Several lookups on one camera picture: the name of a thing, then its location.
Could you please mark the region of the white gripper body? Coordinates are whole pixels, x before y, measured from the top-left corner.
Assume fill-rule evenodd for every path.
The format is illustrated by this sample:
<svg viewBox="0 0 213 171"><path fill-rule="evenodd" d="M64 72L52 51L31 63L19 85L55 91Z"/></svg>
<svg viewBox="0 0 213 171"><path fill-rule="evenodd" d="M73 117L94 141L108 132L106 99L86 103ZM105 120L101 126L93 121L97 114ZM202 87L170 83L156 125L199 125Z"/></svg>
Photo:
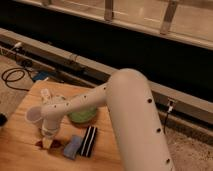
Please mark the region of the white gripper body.
<svg viewBox="0 0 213 171"><path fill-rule="evenodd" d="M42 135L47 138L54 138L60 129L58 120L44 119L42 123Z"/></svg>

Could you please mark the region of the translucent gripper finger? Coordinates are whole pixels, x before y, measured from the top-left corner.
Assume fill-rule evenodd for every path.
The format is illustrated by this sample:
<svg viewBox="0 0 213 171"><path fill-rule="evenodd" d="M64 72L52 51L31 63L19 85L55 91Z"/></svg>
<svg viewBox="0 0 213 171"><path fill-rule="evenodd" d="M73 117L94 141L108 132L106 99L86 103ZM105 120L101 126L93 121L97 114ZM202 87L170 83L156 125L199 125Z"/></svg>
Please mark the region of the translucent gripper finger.
<svg viewBox="0 0 213 171"><path fill-rule="evenodd" d="M52 143L53 143L53 139L52 138L47 138L47 137L43 137L42 138L42 147L44 149L50 149Z"/></svg>

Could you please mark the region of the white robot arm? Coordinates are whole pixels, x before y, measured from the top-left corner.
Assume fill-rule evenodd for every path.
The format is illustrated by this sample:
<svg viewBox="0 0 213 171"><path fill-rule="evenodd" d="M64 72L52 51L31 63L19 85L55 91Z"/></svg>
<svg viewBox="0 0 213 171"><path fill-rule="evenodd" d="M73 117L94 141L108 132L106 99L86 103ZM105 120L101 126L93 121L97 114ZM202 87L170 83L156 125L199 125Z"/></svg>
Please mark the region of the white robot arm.
<svg viewBox="0 0 213 171"><path fill-rule="evenodd" d="M147 78L134 69L69 100L41 107L42 134L53 138L64 115L106 106L125 171L176 171Z"/></svg>

